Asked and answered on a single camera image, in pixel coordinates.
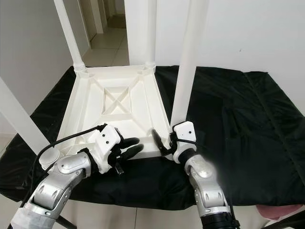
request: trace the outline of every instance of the black cable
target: black cable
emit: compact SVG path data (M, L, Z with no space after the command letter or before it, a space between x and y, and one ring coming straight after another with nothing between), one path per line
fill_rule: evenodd
M196 145L196 146L201 146L202 148L204 148L204 149L207 149L207 147L205 147L204 145L201 145L201 144L199 144L199 143L197 143L197 142L194 142L194 141L190 141L190 140L184 140L184 139L175 139L175 141L177 141L177 142L185 142L185 143L190 143L190 144L194 144L194 145ZM233 209L233 205L232 205L232 197L230 196L230 204L229 204L229 206L230 206L230 211L231 211L231 214L232 214L232 219L234 220L234 221L236 221L236 218L235 218L235 214L234 214L234 209Z
M80 135L84 135L84 134L87 134L89 132L92 132L94 130L99 130L99 131L102 131L102 129L106 126L106 124L104 125L98 125L96 127L93 127L89 130L85 130L85 131L82 131L82 132L79 132L79 133L76 133L76 134L73 134L71 136L68 136L68 137L64 137L56 142L53 142L51 144L49 144L48 146L44 147L36 156L35 160L34 160L34 163L33 163L33 168L32 168L32 181L31 181L31 185L30 185L30 193L33 192L33 187L34 187L34 180L35 180L35 168L36 168L36 165L37 165L37 162L39 160L39 158L41 157L41 155L48 149L50 149L51 147L54 147L55 145L59 144L59 143L62 143L64 141L67 141L71 138L74 138L74 137L78 137Z

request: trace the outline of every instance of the tiled floor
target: tiled floor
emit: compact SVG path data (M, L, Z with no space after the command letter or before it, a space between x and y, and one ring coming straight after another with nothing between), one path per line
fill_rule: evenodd
M2 156L3 152L5 151L6 146L9 144L11 139L14 137L14 135L11 136L2 136L0 135L0 157Z
M20 203L0 196L0 225L8 225ZM267 220L255 206L234 207L242 229L260 229ZM183 211L164 211L145 208L126 208L115 205L92 204L69 200L62 214L78 229L200 229L197 208ZM53 229L64 229L55 223Z
M126 29L108 28L96 34L83 60L88 67L129 65Z

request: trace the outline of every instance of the black fabric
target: black fabric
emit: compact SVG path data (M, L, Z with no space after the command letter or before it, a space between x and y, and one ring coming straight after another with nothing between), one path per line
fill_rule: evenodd
M170 118L178 67L157 67L156 80ZM31 118L55 141L73 87L70 68ZM304 203L305 120L267 73L198 67L187 120L198 149L213 162L234 205ZM0 192L19 201L30 185L34 153L16 136L0 160ZM185 209L193 188L182 165L166 158L122 163L115 171L84 179L72 199L129 207Z
M188 159L191 157L200 154L199 152L196 152L193 148L189 148L187 150L184 150L178 157L178 161L185 166L185 163Z

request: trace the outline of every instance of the white wall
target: white wall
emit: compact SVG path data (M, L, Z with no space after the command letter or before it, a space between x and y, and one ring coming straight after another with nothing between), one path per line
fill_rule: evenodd
M99 4L100 17L101 17L102 27L103 27L103 31L104 31L104 30L107 30L106 9L105 9L105 5L104 5L103 0L98 0L97 2Z
M96 25L90 0L80 0L82 15L85 21L89 40L96 35Z
M65 0L81 54L88 42L76 0ZM72 65L52 0L0 1L0 76L31 114ZM0 115L2 133L13 129Z
M106 5L108 6L109 10L109 16L113 16L116 14L116 9L115 9L115 0L105 0L107 3Z
M116 13L124 14L125 13L124 0L115 0L115 9L116 9Z
M189 0L158 0L156 63L179 64ZM147 0L125 1L130 64L145 60ZM268 71L305 114L305 1L211 0L198 66Z

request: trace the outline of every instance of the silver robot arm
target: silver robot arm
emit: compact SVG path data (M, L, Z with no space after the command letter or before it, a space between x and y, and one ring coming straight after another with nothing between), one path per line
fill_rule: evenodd
M184 165L194 188L195 201L203 229L235 229L239 223L232 217L224 193L217 183L216 170L197 152L196 135L192 122L183 122L173 127L170 134L171 149L166 149L155 130L154 141L163 156L172 154L178 164Z
M120 149L137 143L137 138L123 139L116 128L106 125L92 151L82 149L76 155L62 157L54 164L24 207L17 210L11 221L13 228L51 229L74 187L92 173L103 174L111 167L119 174L123 173L119 161L133 157L143 149L143 145L133 146L124 153Z

